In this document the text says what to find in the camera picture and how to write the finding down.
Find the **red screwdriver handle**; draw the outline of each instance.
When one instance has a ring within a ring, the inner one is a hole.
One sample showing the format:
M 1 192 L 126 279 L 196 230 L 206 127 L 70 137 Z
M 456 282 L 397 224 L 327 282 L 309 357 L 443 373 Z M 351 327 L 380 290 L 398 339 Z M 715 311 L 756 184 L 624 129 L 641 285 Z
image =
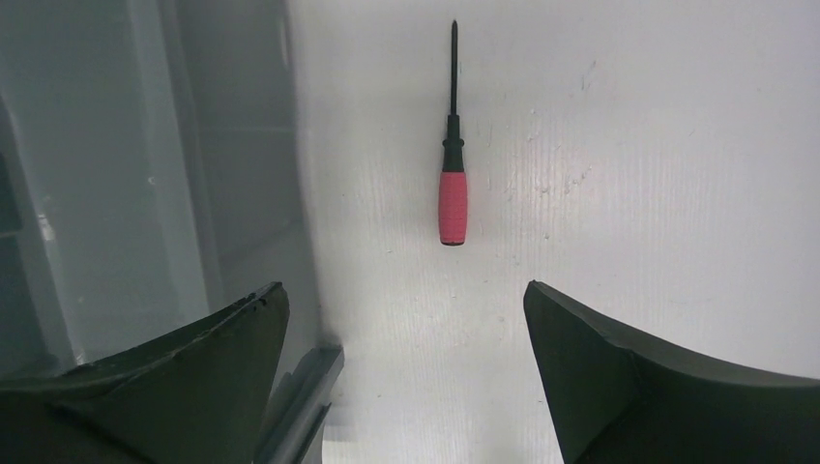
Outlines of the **red screwdriver handle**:
M 441 243 L 463 245 L 467 237 L 467 175 L 442 172 L 438 190 L 438 232 Z

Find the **textured grip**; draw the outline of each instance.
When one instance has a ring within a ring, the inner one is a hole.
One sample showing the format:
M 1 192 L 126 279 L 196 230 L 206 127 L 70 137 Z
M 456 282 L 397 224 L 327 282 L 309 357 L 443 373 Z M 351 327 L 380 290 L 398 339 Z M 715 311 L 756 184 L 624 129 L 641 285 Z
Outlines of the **textured grip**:
M 441 243 L 454 246 L 467 236 L 467 175 L 442 172 L 438 190 L 438 232 Z

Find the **red grip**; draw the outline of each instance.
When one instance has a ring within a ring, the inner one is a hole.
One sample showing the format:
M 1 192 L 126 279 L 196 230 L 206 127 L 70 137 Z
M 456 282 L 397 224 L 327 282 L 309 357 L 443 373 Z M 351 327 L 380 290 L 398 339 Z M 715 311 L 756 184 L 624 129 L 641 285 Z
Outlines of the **red grip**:
M 467 175 L 463 172 L 441 173 L 438 233 L 444 245 L 461 245 L 467 236 Z

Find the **red and black screwdriver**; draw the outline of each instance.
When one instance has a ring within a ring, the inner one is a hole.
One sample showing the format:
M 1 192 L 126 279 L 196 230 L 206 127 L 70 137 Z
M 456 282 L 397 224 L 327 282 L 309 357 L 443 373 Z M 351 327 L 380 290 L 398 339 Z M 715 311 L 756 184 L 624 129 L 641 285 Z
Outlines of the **red and black screwdriver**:
M 450 247 L 464 244 L 467 236 L 467 175 L 461 147 L 461 127 L 456 114 L 458 89 L 458 23 L 453 21 L 450 63 L 450 114 L 447 116 L 447 138 L 444 145 L 444 166 L 438 190 L 438 232 L 441 243 Z

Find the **white surface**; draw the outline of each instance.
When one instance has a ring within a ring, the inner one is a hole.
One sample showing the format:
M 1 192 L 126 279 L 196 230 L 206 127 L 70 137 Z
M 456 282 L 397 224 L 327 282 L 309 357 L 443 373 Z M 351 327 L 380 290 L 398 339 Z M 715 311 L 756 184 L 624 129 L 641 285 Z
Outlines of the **white surface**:
M 820 4 L 292 2 L 302 175 L 347 366 L 327 462 L 560 462 L 530 279 L 820 377 Z M 440 246 L 461 30 L 467 244 Z

